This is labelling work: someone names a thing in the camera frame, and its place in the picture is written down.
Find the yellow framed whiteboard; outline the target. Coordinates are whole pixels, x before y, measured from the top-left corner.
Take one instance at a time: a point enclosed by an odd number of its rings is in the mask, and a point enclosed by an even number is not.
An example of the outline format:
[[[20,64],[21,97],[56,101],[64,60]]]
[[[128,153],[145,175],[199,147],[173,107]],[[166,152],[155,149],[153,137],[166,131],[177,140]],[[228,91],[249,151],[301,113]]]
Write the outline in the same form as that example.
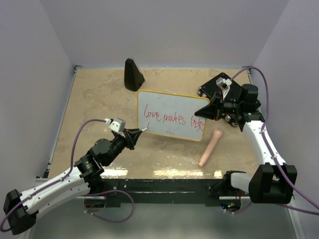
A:
[[[199,142],[206,118],[195,112],[208,105],[203,97],[139,90],[137,124],[145,133]]]

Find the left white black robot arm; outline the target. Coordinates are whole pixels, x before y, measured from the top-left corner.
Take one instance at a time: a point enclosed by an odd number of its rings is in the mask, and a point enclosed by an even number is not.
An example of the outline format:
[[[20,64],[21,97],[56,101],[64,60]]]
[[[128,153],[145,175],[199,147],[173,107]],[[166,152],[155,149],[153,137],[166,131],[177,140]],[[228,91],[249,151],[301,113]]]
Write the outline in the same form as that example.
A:
[[[45,210],[78,196],[99,195],[103,191],[101,174],[125,149],[133,150],[141,129],[125,129],[114,132],[114,139],[99,139],[88,152],[60,175],[40,186],[23,192],[9,191],[5,197],[1,222],[9,224],[7,231],[13,235],[23,233],[33,227],[36,218]]]

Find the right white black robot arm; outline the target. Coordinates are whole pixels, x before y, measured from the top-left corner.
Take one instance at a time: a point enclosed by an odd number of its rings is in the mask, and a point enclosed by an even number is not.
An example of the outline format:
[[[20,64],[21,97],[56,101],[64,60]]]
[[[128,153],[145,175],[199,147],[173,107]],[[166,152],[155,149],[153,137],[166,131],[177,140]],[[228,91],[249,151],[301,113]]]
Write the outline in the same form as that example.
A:
[[[258,162],[254,175],[227,171],[223,177],[223,192],[232,196],[241,190],[249,194],[253,203],[288,204],[297,169],[279,155],[268,135],[265,119],[259,111],[258,87],[252,84],[232,87],[221,83],[216,88],[209,104],[197,110],[195,115],[211,120],[232,116],[249,140]]]

